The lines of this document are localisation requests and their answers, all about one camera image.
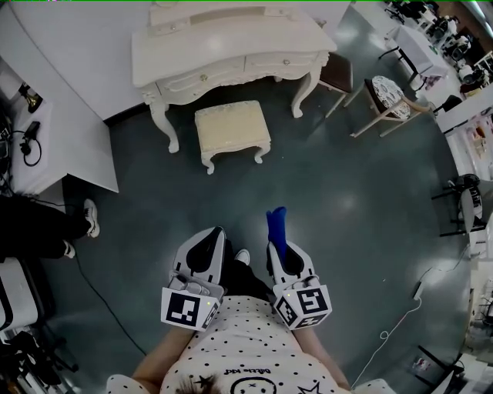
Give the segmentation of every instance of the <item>star print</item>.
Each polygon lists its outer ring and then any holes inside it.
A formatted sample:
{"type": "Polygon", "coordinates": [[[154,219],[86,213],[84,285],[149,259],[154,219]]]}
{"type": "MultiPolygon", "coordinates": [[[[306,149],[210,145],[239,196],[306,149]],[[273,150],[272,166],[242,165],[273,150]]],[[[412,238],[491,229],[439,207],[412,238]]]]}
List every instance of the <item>star print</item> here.
{"type": "Polygon", "coordinates": [[[197,383],[197,384],[200,384],[200,388],[202,389],[204,386],[207,387],[207,386],[210,386],[212,383],[210,382],[210,380],[212,379],[212,376],[209,376],[208,378],[203,378],[202,376],[199,375],[199,382],[193,382],[193,383],[197,383]]]}
{"type": "Polygon", "coordinates": [[[301,391],[301,394],[307,394],[307,392],[312,392],[313,394],[322,394],[318,389],[320,388],[320,382],[318,382],[314,387],[311,389],[304,389],[302,387],[298,386],[298,389],[301,391]]]}

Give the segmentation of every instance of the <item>person's arm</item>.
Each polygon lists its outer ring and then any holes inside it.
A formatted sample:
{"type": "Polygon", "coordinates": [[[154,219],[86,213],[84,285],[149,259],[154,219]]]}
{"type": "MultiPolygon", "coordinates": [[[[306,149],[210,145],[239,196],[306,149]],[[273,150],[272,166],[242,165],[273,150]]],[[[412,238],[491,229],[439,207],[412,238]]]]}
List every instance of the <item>person's arm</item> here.
{"type": "Polygon", "coordinates": [[[158,394],[164,375],[178,361],[193,334],[193,330],[172,327],[162,342],[139,364],[132,379],[146,387],[150,394],[158,394]]]}
{"type": "Polygon", "coordinates": [[[335,361],[327,354],[313,329],[297,329],[293,331],[293,334],[300,344],[301,350],[324,364],[325,368],[328,369],[339,387],[346,389],[347,391],[351,390],[346,376],[344,376],[335,361]]]}

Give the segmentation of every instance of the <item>shoe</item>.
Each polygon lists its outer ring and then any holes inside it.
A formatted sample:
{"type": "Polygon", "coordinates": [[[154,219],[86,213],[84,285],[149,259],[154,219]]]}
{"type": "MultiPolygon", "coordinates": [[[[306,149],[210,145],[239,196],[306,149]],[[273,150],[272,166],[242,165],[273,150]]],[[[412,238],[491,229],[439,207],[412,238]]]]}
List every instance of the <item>shoe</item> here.
{"type": "Polygon", "coordinates": [[[84,217],[91,225],[87,230],[87,235],[95,238],[99,235],[98,209],[94,201],[86,199],[84,201],[84,217]]]}
{"type": "Polygon", "coordinates": [[[238,260],[239,262],[243,262],[246,265],[250,265],[250,252],[248,252],[246,249],[241,249],[235,256],[235,260],[238,260]]]}
{"type": "Polygon", "coordinates": [[[65,243],[65,253],[63,253],[63,255],[66,255],[69,259],[73,259],[75,257],[74,245],[65,240],[63,242],[65,243]]]}

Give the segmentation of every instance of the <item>brown seat cushion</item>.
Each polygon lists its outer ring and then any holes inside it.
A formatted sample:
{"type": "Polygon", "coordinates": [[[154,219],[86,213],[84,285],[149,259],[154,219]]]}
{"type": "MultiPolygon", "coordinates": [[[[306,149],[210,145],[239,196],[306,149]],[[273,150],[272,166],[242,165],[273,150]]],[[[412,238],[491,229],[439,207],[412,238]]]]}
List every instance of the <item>brown seat cushion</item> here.
{"type": "Polygon", "coordinates": [[[353,65],[337,53],[329,54],[327,65],[322,68],[320,80],[346,93],[353,91],[353,65]]]}
{"type": "MultiPolygon", "coordinates": [[[[366,85],[368,91],[370,92],[371,98],[375,102],[375,105],[377,106],[379,113],[387,111],[387,107],[378,98],[377,93],[375,92],[375,89],[373,87],[373,82],[371,81],[371,79],[365,79],[364,84],[366,85]]],[[[394,115],[392,112],[387,114],[386,116],[388,116],[389,118],[397,118],[397,116],[394,115]]]]}

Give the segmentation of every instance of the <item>baseboard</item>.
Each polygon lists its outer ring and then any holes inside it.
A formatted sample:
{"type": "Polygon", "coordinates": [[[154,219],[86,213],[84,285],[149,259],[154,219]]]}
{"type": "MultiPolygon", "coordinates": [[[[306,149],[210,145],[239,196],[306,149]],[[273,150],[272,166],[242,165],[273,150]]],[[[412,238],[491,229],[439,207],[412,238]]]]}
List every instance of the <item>baseboard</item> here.
{"type": "Polygon", "coordinates": [[[135,107],[126,109],[125,111],[120,112],[119,114],[113,115],[103,120],[103,122],[108,127],[112,127],[114,125],[118,125],[119,123],[127,120],[128,118],[132,118],[135,115],[142,114],[145,111],[149,111],[149,107],[144,103],[138,104],[135,107]]]}

